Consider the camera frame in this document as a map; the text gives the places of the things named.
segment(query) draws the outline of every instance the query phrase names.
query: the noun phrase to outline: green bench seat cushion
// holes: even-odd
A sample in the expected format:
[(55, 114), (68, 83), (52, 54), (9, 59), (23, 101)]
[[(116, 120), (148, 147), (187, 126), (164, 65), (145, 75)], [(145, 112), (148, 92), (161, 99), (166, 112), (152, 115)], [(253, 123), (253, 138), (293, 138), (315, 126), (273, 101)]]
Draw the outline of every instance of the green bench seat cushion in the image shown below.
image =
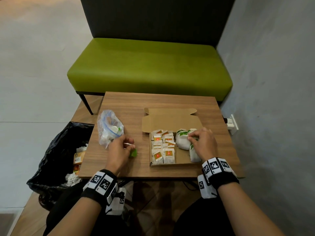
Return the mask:
[(68, 71), (76, 91), (214, 96), (232, 81), (212, 46), (94, 38)]

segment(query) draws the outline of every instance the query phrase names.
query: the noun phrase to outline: black pants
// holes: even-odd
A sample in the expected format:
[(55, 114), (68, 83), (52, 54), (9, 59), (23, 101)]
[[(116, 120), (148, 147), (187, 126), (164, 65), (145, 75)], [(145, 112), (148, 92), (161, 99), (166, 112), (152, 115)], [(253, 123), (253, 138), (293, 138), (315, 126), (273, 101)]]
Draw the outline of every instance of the black pants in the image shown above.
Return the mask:
[[(68, 188), (56, 202), (46, 219), (46, 230), (43, 236), (61, 221), (69, 210), (79, 200), (85, 182), (80, 182)], [(117, 235), (133, 235), (122, 220), (121, 216), (106, 215), (105, 209), (101, 210), (91, 235), (100, 235), (104, 227), (109, 226), (119, 229)], [(174, 226), (173, 235), (234, 235), (230, 221), (226, 215), (221, 199), (200, 198), (189, 206), (179, 217)]]

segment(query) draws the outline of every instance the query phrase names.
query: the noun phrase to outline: concrete wall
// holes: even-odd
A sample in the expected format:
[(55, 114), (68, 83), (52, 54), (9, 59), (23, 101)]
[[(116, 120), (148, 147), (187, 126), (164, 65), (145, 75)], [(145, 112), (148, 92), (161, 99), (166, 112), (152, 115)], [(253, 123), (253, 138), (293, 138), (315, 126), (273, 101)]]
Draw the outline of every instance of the concrete wall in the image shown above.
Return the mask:
[(236, 0), (217, 49), (243, 188), (285, 234), (314, 235), (315, 0)]

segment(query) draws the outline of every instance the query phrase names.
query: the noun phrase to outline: table top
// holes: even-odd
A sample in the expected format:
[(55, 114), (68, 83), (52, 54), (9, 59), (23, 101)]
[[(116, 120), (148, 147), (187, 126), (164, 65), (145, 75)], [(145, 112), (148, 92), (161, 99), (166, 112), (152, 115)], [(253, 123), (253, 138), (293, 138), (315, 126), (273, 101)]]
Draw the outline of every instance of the table top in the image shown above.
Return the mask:
[[(211, 129), (218, 143), (219, 157), (225, 158), (238, 177), (244, 177), (244, 172), (236, 150), (224, 123), (221, 111), (214, 97), (164, 95), (145, 93), (106, 92), (100, 107), (111, 109), (124, 125), (125, 134), (135, 140), (137, 157), (131, 158), (122, 169), (120, 178), (162, 179), (162, 178), (196, 178), (202, 174), (201, 164), (188, 166), (150, 167), (149, 134), (142, 132), (142, 118), (146, 116), (144, 108), (195, 108), (194, 114), (199, 117), (202, 125)], [(79, 177), (90, 178), (106, 164), (108, 150), (98, 142), (98, 130), (95, 125)]]

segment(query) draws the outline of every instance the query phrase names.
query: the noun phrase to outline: open cardboard box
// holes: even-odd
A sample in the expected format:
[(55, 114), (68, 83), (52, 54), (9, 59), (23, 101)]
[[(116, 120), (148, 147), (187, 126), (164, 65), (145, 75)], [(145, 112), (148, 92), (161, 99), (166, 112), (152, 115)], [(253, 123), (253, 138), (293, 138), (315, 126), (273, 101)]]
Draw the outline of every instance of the open cardboard box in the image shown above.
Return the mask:
[[(173, 131), (174, 137), (179, 129), (202, 128), (199, 117), (193, 116), (197, 112), (194, 108), (145, 108), (144, 112), (147, 116), (142, 118), (142, 131), (150, 134), (154, 130), (170, 130)], [(198, 164), (192, 163), (189, 157), (189, 151), (179, 149), (175, 146), (175, 163), (174, 164), (158, 164), (152, 162), (151, 142), (149, 143), (150, 166), (165, 165), (182, 165), (182, 164)]]

